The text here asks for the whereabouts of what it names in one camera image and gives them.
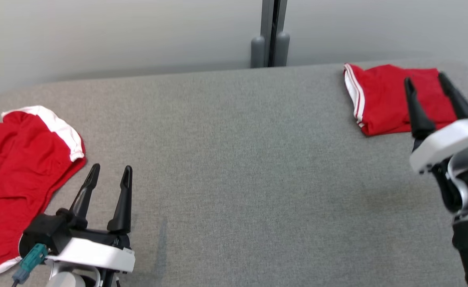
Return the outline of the red basketball jersey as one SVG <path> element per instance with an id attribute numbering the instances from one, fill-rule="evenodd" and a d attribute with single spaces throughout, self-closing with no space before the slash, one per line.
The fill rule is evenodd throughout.
<path id="1" fill-rule="evenodd" d="M 354 105 L 354 117 L 365 136 L 410 132 L 405 79 L 410 78 L 417 98 L 435 123 L 443 128 L 456 120 L 452 105 L 433 69 L 404 69 L 391 64 L 362 69 L 344 64 L 344 82 Z"/>

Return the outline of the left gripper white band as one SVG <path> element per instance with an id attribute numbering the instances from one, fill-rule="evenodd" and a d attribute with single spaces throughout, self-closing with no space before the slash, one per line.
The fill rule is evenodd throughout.
<path id="1" fill-rule="evenodd" d="M 86 229 L 88 208 L 100 173 L 100 164 L 92 165 L 86 180 L 70 207 L 71 240 L 57 256 L 49 255 L 45 265 L 70 263 L 72 265 L 110 269 L 132 273 L 136 258 L 131 247 L 133 169 L 127 165 L 120 182 L 120 194 L 108 230 Z"/>

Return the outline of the grey wall partition post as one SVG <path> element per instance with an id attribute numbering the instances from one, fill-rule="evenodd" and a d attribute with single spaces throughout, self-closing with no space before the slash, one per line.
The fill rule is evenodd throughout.
<path id="1" fill-rule="evenodd" d="M 290 34 L 284 31 L 287 0 L 262 0 L 260 35 L 252 39 L 250 67 L 285 67 Z"/>

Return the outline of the red shorts with white stripe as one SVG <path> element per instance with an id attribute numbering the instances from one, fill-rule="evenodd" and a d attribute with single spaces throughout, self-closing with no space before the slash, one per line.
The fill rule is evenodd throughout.
<path id="1" fill-rule="evenodd" d="M 19 263 L 24 229 L 86 161 L 79 133 L 50 109 L 28 106 L 2 113 L 0 274 Z"/>

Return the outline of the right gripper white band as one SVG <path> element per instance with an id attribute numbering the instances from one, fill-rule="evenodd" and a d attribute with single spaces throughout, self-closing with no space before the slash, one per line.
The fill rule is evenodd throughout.
<path id="1" fill-rule="evenodd" d="M 438 131 L 420 104 L 411 78 L 404 80 L 411 134 L 415 140 L 424 140 L 410 156 L 415 173 L 468 149 L 468 101 L 445 73 L 439 73 L 438 80 L 458 119 Z"/>

